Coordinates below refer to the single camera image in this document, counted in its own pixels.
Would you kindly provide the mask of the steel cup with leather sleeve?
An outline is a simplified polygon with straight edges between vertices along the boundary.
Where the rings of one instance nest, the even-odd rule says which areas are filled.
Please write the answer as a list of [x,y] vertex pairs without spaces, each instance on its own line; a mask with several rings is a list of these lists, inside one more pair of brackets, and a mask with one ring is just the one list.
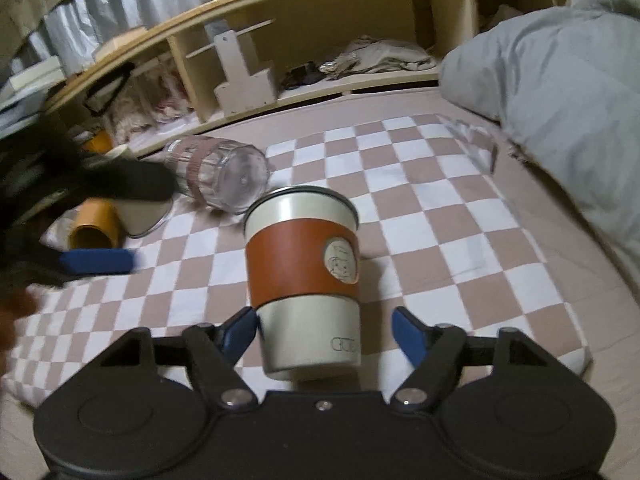
[[262,366],[274,380],[348,374],[361,361],[356,207],[314,185],[279,188],[243,221]]

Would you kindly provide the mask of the orange-brown cylindrical cup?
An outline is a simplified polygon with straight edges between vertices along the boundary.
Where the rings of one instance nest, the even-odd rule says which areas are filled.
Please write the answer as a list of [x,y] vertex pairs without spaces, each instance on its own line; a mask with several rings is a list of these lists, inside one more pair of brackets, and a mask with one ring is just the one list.
[[68,236],[70,249],[111,249],[122,244],[122,225],[110,200],[89,198],[78,209]]

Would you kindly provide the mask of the cream paper cup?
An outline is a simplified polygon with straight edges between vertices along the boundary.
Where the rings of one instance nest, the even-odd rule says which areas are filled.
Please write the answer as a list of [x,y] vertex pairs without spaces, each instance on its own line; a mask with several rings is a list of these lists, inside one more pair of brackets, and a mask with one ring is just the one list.
[[129,237],[149,234],[171,210],[175,185],[169,184],[169,170],[161,162],[137,159],[127,145],[112,148],[106,157],[116,162],[134,162],[134,173],[120,179],[116,186],[118,194],[111,194],[108,199]]

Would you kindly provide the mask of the clear ribbed glass cup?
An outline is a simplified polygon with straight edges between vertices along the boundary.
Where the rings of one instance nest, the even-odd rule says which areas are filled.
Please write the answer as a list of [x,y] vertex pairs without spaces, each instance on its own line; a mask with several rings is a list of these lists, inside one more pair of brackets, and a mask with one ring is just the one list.
[[267,191],[265,154],[252,144],[211,136],[187,136],[164,148],[164,163],[179,191],[202,206],[242,214]]

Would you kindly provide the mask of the yellow box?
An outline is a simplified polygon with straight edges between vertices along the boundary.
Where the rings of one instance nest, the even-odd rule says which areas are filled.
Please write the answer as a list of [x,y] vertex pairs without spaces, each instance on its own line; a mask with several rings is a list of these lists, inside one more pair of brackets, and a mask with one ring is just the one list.
[[104,129],[85,130],[74,137],[81,151],[91,154],[106,154],[114,148],[111,136]]

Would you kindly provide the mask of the book on shelf top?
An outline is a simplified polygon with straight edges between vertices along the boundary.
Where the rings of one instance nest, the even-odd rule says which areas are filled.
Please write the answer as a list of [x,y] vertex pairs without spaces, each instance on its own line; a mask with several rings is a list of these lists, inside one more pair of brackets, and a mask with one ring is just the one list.
[[60,60],[57,56],[51,56],[6,81],[1,89],[1,108],[4,110],[34,92],[48,91],[65,81]]

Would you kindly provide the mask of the checkered beige white cloth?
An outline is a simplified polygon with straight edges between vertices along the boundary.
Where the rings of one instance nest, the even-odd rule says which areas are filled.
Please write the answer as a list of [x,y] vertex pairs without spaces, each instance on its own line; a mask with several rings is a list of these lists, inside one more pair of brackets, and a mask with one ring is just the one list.
[[234,367],[257,394],[355,375],[391,394],[419,364],[392,314],[492,337],[513,327],[575,373],[590,360],[544,257],[491,179],[494,137],[401,117],[271,145],[270,190],[244,216],[185,197],[134,240],[129,275],[42,290],[2,386],[36,406],[122,335],[220,325],[251,307]]

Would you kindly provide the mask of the wooden stand with crossbar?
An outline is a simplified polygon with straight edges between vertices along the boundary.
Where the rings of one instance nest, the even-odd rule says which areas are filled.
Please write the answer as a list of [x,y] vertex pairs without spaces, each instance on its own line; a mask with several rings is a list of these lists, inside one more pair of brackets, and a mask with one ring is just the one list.
[[226,81],[218,84],[214,93],[224,116],[245,114],[277,102],[273,69],[270,64],[260,64],[250,36],[272,23],[273,20],[265,20],[241,30],[227,30],[216,35],[206,46],[186,55],[190,60],[208,50],[216,50]]

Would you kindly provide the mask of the crumpled beige cloth on shelf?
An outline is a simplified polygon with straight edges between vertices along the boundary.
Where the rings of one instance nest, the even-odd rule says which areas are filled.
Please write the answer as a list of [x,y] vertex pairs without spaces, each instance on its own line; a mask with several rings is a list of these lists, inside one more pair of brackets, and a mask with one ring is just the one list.
[[340,79],[360,74],[424,72],[436,65],[430,52],[412,42],[361,36],[336,58],[321,64],[319,72],[329,79]]

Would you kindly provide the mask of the grey duvet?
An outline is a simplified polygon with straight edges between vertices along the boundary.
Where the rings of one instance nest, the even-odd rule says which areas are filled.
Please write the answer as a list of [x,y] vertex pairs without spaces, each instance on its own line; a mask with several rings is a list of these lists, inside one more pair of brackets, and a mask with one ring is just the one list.
[[494,120],[639,286],[639,0],[511,18],[450,51],[440,92]]

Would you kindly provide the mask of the long wooden shelf unit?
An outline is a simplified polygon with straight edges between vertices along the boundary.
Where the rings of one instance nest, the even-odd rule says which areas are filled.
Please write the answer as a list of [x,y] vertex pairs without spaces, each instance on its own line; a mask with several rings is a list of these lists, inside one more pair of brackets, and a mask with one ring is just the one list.
[[[163,60],[176,64],[193,110],[167,125],[136,134],[134,154],[145,155],[166,143],[279,108],[327,96],[344,96],[363,89],[426,84],[438,78],[437,67],[424,72],[349,75],[284,90],[285,74],[307,62],[321,62],[360,36],[412,42],[436,60],[480,32],[483,18],[500,6],[524,13],[562,6],[570,0],[215,0],[153,27],[129,44],[107,55],[76,77],[47,102],[46,112],[58,130],[67,131],[86,120],[82,105],[92,84],[126,62],[137,70],[152,70]],[[214,89],[226,81],[215,49],[196,58],[186,55],[206,46],[227,30],[273,20],[252,32],[258,61],[270,64],[278,92],[277,102],[232,117],[224,116]]]

